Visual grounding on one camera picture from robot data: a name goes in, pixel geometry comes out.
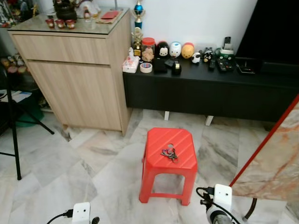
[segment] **console leg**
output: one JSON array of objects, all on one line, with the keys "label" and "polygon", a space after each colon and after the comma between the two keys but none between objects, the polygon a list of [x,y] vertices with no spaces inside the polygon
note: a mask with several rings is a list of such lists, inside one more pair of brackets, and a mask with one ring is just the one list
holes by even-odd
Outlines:
[{"label": "console leg", "polygon": [[164,120],[168,120],[169,118],[169,111],[165,111]]},{"label": "console leg", "polygon": [[212,122],[212,120],[213,120],[213,117],[214,117],[214,116],[208,116],[208,117],[206,118],[206,126],[210,126],[210,124],[211,124],[211,122]]}]

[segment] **black cable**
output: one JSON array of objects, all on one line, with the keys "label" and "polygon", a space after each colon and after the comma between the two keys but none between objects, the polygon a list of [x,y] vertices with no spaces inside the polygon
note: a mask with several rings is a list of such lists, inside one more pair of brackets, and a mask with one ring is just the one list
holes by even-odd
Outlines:
[{"label": "black cable", "polygon": [[51,223],[54,219],[57,219],[58,217],[61,217],[61,216],[67,216],[68,218],[72,218],[73,217],[73,210],[74,209],[69,209],[65,213],[62,213],[62,214],[60,214],[58,216],[55,216],[47,224]]},{"label": "black cable", "polygon": [[52,218],[47,224],[51,223],[54,219],[57,219],[58,217],[61,217],[61,216],[64,216],[64,213],[63,214],[60,214],[58,216],[55,216],[54,218]]},{"label": "black cable", "polygon": [[[196,188],[196,193],[200,196],[200,197],[202,197],[203,199],[205,199],[199,192],[198,192],[198,190],[204,190],[203,188]],[[213,205],[215,205],[216,207],[218,207],[218,208],[220,208],[220,209],[222,209],[223,211],[225,211],[226,213],[228,213],[231,217],[232,217],[232,219],[234,219],[235,221],[236,221],[236,223],[237,224],[240,224],[240,222],[229,212],[229,211],[227,211],[225,208],[223,208],[223,207],[221,207],[220,205],[218,205],[218,204],[216,204],[215,202],[213,202],[213,201],[209,201],[209,203],[212,203]]]}]

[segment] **white wall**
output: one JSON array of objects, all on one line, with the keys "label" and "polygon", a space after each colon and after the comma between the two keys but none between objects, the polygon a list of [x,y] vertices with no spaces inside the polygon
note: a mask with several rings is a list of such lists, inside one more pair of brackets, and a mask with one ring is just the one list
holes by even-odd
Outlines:
[{"label": "white wall", "polygon": [[[113,6],[114,0],[97,0]],[[220,47],[226,36],[234,49],[240,45],[257,0],[143,0],[146,10],[142,31],[156,42],[192,42],[196,50],[209,45]],[[134,8],[135,0],[118,0],[118,5]]]}]

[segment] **glass top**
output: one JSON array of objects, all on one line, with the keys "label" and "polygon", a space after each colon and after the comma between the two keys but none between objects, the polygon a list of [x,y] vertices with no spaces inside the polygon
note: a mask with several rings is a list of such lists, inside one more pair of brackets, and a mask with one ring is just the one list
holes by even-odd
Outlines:
[{"label": "glass top", "polygon": [[101,7],[101,12],[99,13],[97,18],[92,18],[91,22],[85,22],[84,19],[78,18],[75,23],[74,29],[68,29],[65,27],[64,29],[59,29],[57,24],[55,24],[54,28],[49,28],[45,20],[48,18],[44,14],[37,15],[27,21],[24,21],[14,27],[11,27],[8,30],[13,31],[36,31],[36,32],[58,32],[58,33],[84,33],[84,34],[102,34],[107,35],[110,31],[115,27],[115,25],[121,20],[124,14],[128,11],[128,8],[123,8],[121,14],[117,17],[114,23],[96,23],[96,21],[103,16],[106,12],[110,11],[110,7]]}]

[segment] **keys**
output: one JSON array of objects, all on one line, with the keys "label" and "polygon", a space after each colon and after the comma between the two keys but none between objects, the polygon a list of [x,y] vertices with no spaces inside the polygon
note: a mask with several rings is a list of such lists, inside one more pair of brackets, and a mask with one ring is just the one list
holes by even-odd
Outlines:
[{"label": "keys", "polygon": [[168,157],[172,162],[178,162],[178,156],[174,148],[162,149],[161,155]]}]

